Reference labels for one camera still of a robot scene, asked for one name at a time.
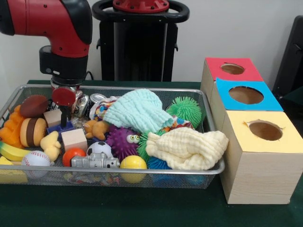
wire mesh basket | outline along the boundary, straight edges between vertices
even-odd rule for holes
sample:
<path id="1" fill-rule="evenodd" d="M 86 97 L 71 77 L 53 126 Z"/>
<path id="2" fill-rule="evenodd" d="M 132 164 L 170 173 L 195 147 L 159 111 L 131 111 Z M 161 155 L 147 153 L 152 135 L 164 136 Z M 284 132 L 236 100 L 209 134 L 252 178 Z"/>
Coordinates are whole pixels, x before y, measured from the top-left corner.
<path id="1" fill-rule="evenodd" d="M 84 94 L 100 93 L 107 97 L 122 96 L 135 87 L 88 87 L 82 86 Z M 196 100 L 205 110 L 206 118 L 199 125 L 199 132 L 215 130 L 214 122 L 205 94 L 194 89 L 148 88 L 162 101 L 166 109 L 176 97 L 188 96 Z M 44 95 L 51 98 L 49 85 L 24 85 L 15 90 L 0 111 L 1 125 L 14 108 L 31 95 Z M 32 184 L 32 185 L 79 185 L 79 186 L 114 186 L 114 187 L 158 187 L 158 188 L 200 188 L 209 186 L 216 174 L 221 173 L 225 164 L 223 159 L 205 171 L 197 170 L 154 170 L 154 169 L 107 169 L 64 167 L 62 154 L 51 167 L 45 166 L 6 166 L 0 165 L 0 183 Z"/>

red ball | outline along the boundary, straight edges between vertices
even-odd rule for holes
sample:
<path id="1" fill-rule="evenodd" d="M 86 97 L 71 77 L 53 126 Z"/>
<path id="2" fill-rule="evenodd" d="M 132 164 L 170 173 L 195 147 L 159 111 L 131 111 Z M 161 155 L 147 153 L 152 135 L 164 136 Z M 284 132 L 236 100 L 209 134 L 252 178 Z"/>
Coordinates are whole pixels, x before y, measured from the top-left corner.
<path id="1" fill-rule="evenodd" d="M 21 104 L 20 114 L 25 118 L 40 117 L 48 107 L 48 100 L 42 95 L 33 95 L 28 97 Z"/>
<path id="2" fill-rule="evenodd" d="M 80 148 L 71 148 L 66 151 L 62 158 L 62 163 L 66 167 L 71 167 L 71 159 L 75 156 L 86 156 L 86 152 Z"/>

stacked boxes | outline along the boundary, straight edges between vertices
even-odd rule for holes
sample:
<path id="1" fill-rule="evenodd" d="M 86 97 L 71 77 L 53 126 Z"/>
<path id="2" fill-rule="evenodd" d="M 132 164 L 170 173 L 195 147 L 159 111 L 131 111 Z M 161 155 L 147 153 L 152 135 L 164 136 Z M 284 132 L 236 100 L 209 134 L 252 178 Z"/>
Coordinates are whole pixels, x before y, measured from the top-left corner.
<path id="1" fill-rule="evenodd" d="M 229 204 L 287 204 L 303 171 L 303 139 L 249 59 L 207 58 L 201 90 L 229 138 L 221 174 Z"/>

cream towel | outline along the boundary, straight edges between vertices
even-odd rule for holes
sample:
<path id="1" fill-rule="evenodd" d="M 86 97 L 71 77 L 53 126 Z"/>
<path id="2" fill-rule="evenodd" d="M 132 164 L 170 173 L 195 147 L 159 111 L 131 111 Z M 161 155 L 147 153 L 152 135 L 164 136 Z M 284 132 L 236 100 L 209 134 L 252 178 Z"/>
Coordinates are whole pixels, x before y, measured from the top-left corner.
<path id="1" fill-rule="evenodd" d="M 166 161 L 172 169 L 207 170 L 220 160 L 228 141 L 220 131 L 200 133 L 178 128 L 162 136 L 150 132 L 146 152 Z"/>

table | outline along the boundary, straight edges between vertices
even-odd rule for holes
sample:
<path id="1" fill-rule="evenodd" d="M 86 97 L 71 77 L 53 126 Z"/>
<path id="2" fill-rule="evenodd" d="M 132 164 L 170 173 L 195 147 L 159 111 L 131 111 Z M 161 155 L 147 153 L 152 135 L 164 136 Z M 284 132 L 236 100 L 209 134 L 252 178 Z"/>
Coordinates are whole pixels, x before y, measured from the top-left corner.
<path id="1" fill-rule="evenodd" d="M 134 83 L 87 81 L 85 85 L 133 87 Z M 199 89 L 200 83 L 136 82 L 135 86 Z M 303 226 L 303 177 L 288 205 L 228 205 L 219 176 L 206 190 L 1 185 L 0 194 L 2 227 Z"/>

